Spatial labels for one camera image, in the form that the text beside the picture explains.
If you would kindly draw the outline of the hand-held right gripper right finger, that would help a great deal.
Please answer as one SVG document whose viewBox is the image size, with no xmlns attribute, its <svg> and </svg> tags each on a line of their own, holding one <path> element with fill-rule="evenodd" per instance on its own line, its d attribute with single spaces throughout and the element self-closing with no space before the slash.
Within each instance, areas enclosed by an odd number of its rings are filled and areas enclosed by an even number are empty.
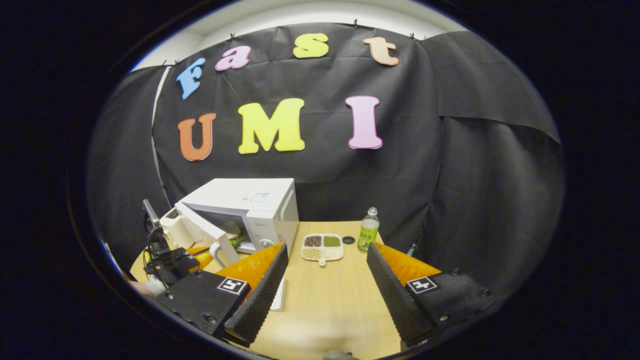
<svg viewBox="0 0 640 360">
<path fill-rule="evenodd" d="M 496 303 L 471 276 L 445 272 L 381 243 L 366 263 L 403 347 L 443 340 L 484 317 Z"/>
</svg>

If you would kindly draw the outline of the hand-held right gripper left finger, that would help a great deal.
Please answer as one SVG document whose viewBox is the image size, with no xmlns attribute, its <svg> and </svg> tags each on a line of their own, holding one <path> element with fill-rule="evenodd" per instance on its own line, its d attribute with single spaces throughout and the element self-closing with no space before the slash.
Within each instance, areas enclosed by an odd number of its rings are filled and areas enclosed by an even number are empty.
<svg viewBox="0 0 640 360">
<path fill-rule="evenodd" d="M 212 273 L 187 274 L 155 297 L 169 315 L 210 337 L 249 347 L 258 337 L 289 263 L 278 243 Z"/>
</svg>

